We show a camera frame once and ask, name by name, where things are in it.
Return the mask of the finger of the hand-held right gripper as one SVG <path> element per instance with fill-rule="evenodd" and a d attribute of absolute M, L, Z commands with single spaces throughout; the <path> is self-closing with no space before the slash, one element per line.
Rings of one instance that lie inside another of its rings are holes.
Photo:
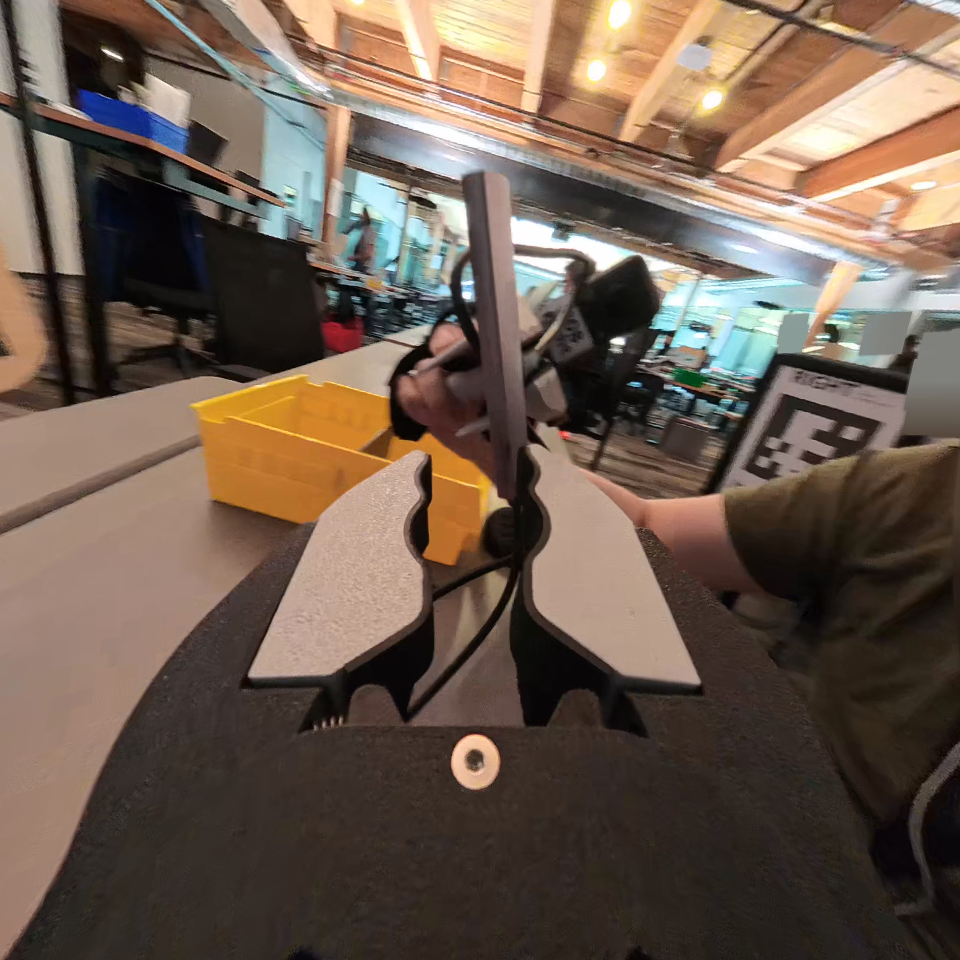
<path fill-rule="evenodd" d="M 536 423 L 562 423 L 568 417 L 568 402 L 555 367 L 541 367 L 525 386 L 526 418 Z"/>
<path fill-rule="evenodd" d="M 540 345 L 562 312 L 562 288 L 531 288 L 521 296 L 521 345 L 537 354 L 546 354 Z"/>

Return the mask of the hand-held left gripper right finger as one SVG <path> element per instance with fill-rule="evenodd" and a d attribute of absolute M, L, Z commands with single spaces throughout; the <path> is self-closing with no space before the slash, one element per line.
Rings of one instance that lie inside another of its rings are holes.
<path fill-rule="evenodd" d="M 702 680 L 627 514 L 579 468 L 530 445 L 520 464 L 539 533 L 525 549 L 534 622 L 626 690 Z"/>

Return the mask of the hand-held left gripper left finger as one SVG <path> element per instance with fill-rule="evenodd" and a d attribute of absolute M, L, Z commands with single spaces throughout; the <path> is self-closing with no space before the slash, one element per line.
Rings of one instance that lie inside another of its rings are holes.
<path fill-rule="evenodd" d="M 432 614 L 432 462 L 414 450 L 318 518 L 248 668 L 255 687 L 337 685 Z"/>

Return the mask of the person's right forearm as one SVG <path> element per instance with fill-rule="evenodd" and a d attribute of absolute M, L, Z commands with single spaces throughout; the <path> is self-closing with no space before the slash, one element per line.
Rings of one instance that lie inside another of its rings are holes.
<path fill-rule="evenodd" d="M 613 481 L 582 470 L 630 519 L 667 548 L 676 565 L 714 593 L 762 594 L 738 556 L 719 494 L 674 499 L 642 499 Z"/>

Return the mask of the person's right hand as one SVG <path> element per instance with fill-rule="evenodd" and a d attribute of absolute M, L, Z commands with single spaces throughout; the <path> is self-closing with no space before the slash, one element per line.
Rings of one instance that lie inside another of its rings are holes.
<path fill-rule="evenodd" d="M 494 481 L 495 456 L 490 440 L 481 433 L 459 436 L 462 428 L 480 418 L 482 405 L 456 396 L 450 389 L 451 377 L 452 373 L 442 366 L 415 375 L 396 370 L 390 381 L 390 398 L 414 424 L 424 427 L 440 444 Z"/>

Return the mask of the yellow plastic bin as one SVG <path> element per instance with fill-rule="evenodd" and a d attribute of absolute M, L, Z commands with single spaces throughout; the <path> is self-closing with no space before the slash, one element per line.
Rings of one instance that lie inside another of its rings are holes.
<path fill-rule="evenodd" d="M 481 545 L 490 480 L 429 434 L 400 438 L 386 397 L 297 375 L 191 408 L 213 501 L 285 522 L 314 522 L 351 488 L 421 451 L 433 470 L 425 558 L 453 566 Z"/>

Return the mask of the black framed marker sign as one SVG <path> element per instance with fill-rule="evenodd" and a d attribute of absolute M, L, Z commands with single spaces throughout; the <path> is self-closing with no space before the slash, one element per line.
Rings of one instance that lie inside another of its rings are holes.
<path fill-rule="evenodd" d="M 759 486 L 822 463 L 902 444 L 905 374 L 776 354 L 703 492 Z"/>

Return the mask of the wooden desk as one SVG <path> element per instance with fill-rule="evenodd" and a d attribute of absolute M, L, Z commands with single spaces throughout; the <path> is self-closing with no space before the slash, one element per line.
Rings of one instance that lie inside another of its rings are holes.
<path fill-rule="evenodd" d="M 27 119 L 42 135 L 126 162 L 138 175 L 158 178 L 163 186 L 189 196 L 259 219 L 267 216 L 265 208 L 283 208 L 269 191 L 146 136 L 100 124 L 72 108 L 29 101 L 24 114 L 15 95 L 6 92 L 1 94 L 1 108 L 16 119 Z"/>

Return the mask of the blue black office chair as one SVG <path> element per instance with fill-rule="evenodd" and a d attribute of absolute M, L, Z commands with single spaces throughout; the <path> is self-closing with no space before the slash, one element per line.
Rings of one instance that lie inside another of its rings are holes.
<path fill-rule="evenodd" d="M 92 201 L 102 302 L 174 324 L 170 342 L 137 347 L 118 364 L 169 360 L 192 372 L 202 357 L 186 342 L 191 323 L 213 311 L 199 215 L 185 194 L 119 171 L 95 178 Z"/>

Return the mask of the blue storage bin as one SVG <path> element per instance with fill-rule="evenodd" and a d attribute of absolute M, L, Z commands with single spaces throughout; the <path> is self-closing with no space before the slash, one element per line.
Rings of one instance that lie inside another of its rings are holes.
<path fill-rule="evenodd" d="M 179 154 L 187 152 L 187 127 L 177 126 L 141 105 L 80 88 L 76 93 L 76 106 L 97 124 L 146 138 Z"/>

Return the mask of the black metal pole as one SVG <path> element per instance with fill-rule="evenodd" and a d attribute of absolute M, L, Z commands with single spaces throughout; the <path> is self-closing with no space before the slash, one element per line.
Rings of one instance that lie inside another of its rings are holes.
<path fill-rule="evenodd" d="M 54 353 L 58 369 L 58 386 L 61 399 L 66 406 L 77 402 L 77 390 L 74 382 L 66 317 L 61 297 L 61 287 L 56 270 L 54 246 L 52 242 L 49 214 L 47 210 L 42 180 L 40 153 L 37 144 L 35 120 L 37 113 L 36 98 L 28 88 L 26 59 L 19 43 L 15 3 L 2 1 L 2 23 L 6 41 L 11 78 L 13 80 L 14 114 L 19 118 L 21 141 L 27 165 L 27 179 L 30 187 L 33 218 L 43 266 L 47 328 L 52 335 Z"/>

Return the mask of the black rectangular duct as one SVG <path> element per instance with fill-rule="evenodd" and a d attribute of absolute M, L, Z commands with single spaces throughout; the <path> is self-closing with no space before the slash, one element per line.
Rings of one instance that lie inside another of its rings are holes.
<path fill-rule="evenodd" d="M 648 198 L 642 189 L 608 177 L 566 172 L 561 165 L 517 155 L 502 145 L 487 150 L 486 142 L 455 128 L 426 127 L 354 113 L 351 146 L 371 159 L 457 183 L 475 172 L 502 175 L 510 184 L 515 211 L 536 210 L 549 220 L 630 238 L 656 257 L 692 261 L 718 277 L 760 275 L 815 286 L 833 269 L 831 261 L 815 253 L 762 237 L 757 225 L 680 210 L 670 198 Z"/>

